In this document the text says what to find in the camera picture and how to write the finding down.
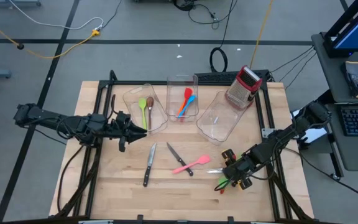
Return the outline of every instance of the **blue spoon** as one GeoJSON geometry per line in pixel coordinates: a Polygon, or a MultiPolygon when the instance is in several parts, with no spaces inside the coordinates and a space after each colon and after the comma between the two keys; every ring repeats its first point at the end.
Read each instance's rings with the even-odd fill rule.
{"type": "Polygon", "coordinates": [[[190,105],[191,102],[193,102],[197,98],[196,95],[192,95],[188,100],[186,106],[183,108],[183,110],[180,112],[178,117],[181,117],[183,113],[186,111],[187,107],[190,105]]]}

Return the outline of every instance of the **green spoon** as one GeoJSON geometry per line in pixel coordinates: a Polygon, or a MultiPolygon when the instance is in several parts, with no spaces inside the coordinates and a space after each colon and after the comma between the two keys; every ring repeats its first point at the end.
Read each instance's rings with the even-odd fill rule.
{"type": "Polygon", "coordinates": [[[139,99],[139,107],[142,110],[142,122],[143,122],[143,128],[147,130],[147,126],[146,126],[146,116],[144,114],[144,110],[146,109],[146,99],[145,98],[140,98],[139,99]]]}

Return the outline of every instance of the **box grater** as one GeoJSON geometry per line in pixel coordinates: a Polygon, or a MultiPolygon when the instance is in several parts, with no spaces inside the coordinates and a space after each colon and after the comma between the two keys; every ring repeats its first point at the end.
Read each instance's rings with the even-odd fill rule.
{"type": "Polygon", "coordinates": [[[231,105],[236,108],[240,110],[245,109],[254,99],[261,84],[262,79],[244,65],[230,88],[227,90],[226,98],[231,105]]]}

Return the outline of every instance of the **wooden tabletop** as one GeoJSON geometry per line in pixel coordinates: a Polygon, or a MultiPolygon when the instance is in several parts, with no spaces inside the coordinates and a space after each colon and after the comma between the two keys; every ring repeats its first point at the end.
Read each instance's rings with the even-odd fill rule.
{"type": "MultiPolygon", "coordinates": [[[[82,83],[75,114],[92,113],[97,86],[98,82],[82,83]]],[[[122,94],[135,87],[113,86],[112,92],[116,94],[116,111],[128,112],[122,100],[122,94]]],[[[216,93],[226,89],[227,86],[199,86],[200,112],[198,117],[213,101],[216,93]]],[[[165,107],[167,87],[154,86],[154,90],[165,107]]],[[[286,128],[291,124],[291,117],[283,84],[268,83],[268,92],[276,128],[286,128]]],[[[260,92],[260,94],[267,127],[263,93],[260,92]]],[[[145,220],[224,221],[228,216],[233,216],[235,221],[273,221],[267,181],[252,179],[253,186],[250,188],[241,190],[239,187],[229,186],[221,195],[213,190],[218,184],[221,174],[206,173],[209,169],[224,166],[224,160],[221,157],[223,150],[232,149],[237,155],[240,155],[260,142],[255,103],[244,113],[227,141],[220,146],[215,146],[200,136],[195,122],[168,121],[166,129],[127,145],[124,153],[119,152],[117,139],[112,141],[106,139],[103,141],[91,218],[135,220],[137,215],[141,214],[144,215],[145,220]],[[142,181],[147,167],[147,158],[150,147],[155,142],[157,149],[149,184],[147,187],[143,187],[142,181]],[[211,157],[211,162],[192,167],[193,177],[190,177],[187,172],[172,174],[172,170],[180,167],[180,163],[168,150],[166,142],[170,143],[187,164],[197,160],[203,154],[208,154],[211,157]]],[[[290,142],[288,147],[298,150],[295,141],[290,142]]],[[[78,148],[79,145],[75,139],[68,141],[62,169],[78,148]]],[[[61,206],[64,206],[70,199],[78,186],[84,152],[85,150],[80,152],[68,166],[63,180],[61,206]]],[[[283,151],[282,161],[288,191],[305,213],[313,217],[301,159],[294,153],[283,151]]],[[[257,175],[265,177],[266,171],[261,170],[257,175]]],[[[80,213],[84,213],[85,210],[87,191],[83,194],[80,213]]],[[[284,217],[282,197],[278,190],[277,192],[280,211],[284,217]]],[[[50,208],[50,214],[56,213],[57,188],[50,208]]]]}

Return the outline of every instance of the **black knife handle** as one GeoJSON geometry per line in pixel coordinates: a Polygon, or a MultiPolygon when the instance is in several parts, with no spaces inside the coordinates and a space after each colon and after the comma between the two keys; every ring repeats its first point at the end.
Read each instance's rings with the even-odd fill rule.
{"type": "MultiPolygon", "coordinates": [[[[178,162],[180,162],[180,164],[181,164],[182,166],[185,166],[185,165],[186,165],[186,163],[185,163],[185,162],[183,162],[183,160],[182,160],[182,159],[178,159],[178,162]]],[[[193,171],[191,171],[191,169],[190,169],[190,168],[187,168],[187,169],[186,169],[186,171],[189,173],[190,177],[192,177],[192,176],[193,176],[193,171]]]]}
{"type": "Polygon", "coordinates": [[[147,187],[147,184],[149,183],[149,176],[150,176],[150,170],[152,167],[148,166],[146,169],[146,173],[144,174],[144,180],[143,180],[143,186],[147,187]]]}

